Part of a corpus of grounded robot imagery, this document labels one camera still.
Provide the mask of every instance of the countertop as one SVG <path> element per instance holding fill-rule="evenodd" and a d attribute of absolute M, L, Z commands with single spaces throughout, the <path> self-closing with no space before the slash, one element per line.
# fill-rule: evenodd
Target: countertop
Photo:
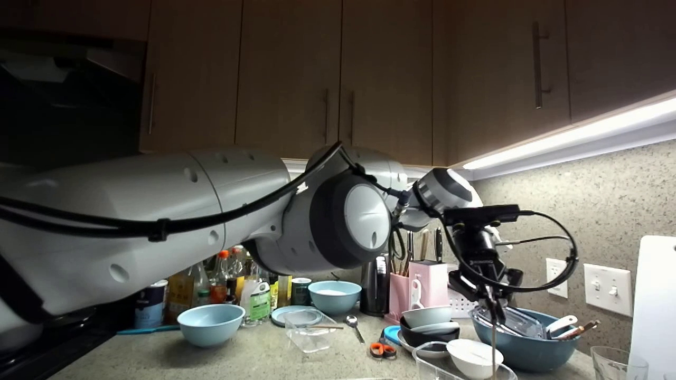
<path fill-rule="evenodd" d="M 145 337 L 115 337 L 88 356 L 55 374 L 55 380 L 78 379 L 290 379 L 290 380 L 330 380 L 330 379 L 418 379 L 416 361 L 400 349 L 398 359 L 375 359 L 367 344 L 378 340 L 388 326 L 376 318 L 359 318 L 362 344 L 351 327 L 330 337 L 330 356 L 306 357 L 286 337 L 283 327 L 262 323 L 239 329 L 219 349 L 193 349 L 179 331 L 159 331 Z M 460 337 L 476 338 L 469 321 L 460 321 Z M 590 380 L 594 379 L 591 359 L 575 352 L 555 374 L 518 374 L 524 380 Z"/>

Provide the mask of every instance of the backsplash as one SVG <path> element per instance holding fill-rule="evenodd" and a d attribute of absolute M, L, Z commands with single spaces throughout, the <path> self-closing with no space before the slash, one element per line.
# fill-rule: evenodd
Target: backsplash
<path fill-rule="evenodd" d="M 639 244 L 644 235 L 676 235 L 676 143 L 659 143 L 550 170 L 473 185 L 487 206 L 518 203 L 559 219 L 576 239 L 580 267 L 569 279 L 569 298 L 547 291 L 521 293 L 521 309 L 550 314 L 575 313 L 584 323 L 601 321 L 580 349 L 629 346 L 631 318 L 586 305 L 584 264 L 631 271 L 637 283 Z M 506 242 L 559 235 L 547 219 L 520 217 L 501 229 Z M 545 281 L 545 258 L 566 258 L 565 244 L 518 246 L 508 264 L 527 273 L 529 286 Z"/>

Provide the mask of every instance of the electrical outlet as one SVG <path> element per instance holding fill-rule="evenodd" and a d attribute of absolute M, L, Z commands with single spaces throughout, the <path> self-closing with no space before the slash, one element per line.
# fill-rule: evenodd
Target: electrical outlet
<path fill-rule="evenodd" d="M 551 279 L 555 279 L 566 269 L 565 261 L 545 258 L 545 264 L 547 264 L 547 283 Z M 554 293 L 554 295 L 559 295 L 559 298 L 569 298 L 569 281 L 565 281 L 565 283 L 559 283 L 555 287 L 550 287 L 547 293 Z"/>

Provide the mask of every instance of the spoon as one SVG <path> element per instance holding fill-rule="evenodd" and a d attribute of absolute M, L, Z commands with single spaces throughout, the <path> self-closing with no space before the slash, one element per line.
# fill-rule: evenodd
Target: spoon
<path fill-rule="evenodd" d="M 363 337 L 362 337 L 362 331 L 358 327 L 358 323 L 359 323 L 358 314 L 347 314 L 344 321 L 347 321 L 349 327 L 353 327 L 358 331 L 359 342 L 363 342 Z"/>

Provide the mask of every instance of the cabinet door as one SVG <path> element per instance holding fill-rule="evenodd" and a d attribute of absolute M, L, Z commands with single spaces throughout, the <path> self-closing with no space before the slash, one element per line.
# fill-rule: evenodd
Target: cabinet door
<path fill-rule="evenodd" d="M 450 163 L 569 122 L 565 0 L 444 4 Z"/>
<path fill-rule="evenodd" d="M 34 33 L 145 41 L 150 0 L 7 0 L 0 26 Z"/>
<path fill-rule="evenodd" d="M 306 158 L 338 139 L 340 0 L 247 0 L 237 143 Z"/>
<path fill-rule="evenodd" d="M 161 0 L 153 9 L 142 151 L 235 141 L 239 0 Z"/>
<path fill-rule="evenodd" d="M 344 0 L 340 137 L 432 165 L 432 0 Z"/>
<path fill-rule="evenodd" d="M 569 0 L 575 120 L 676 87 L 674 16 L 668 0 Z"/>

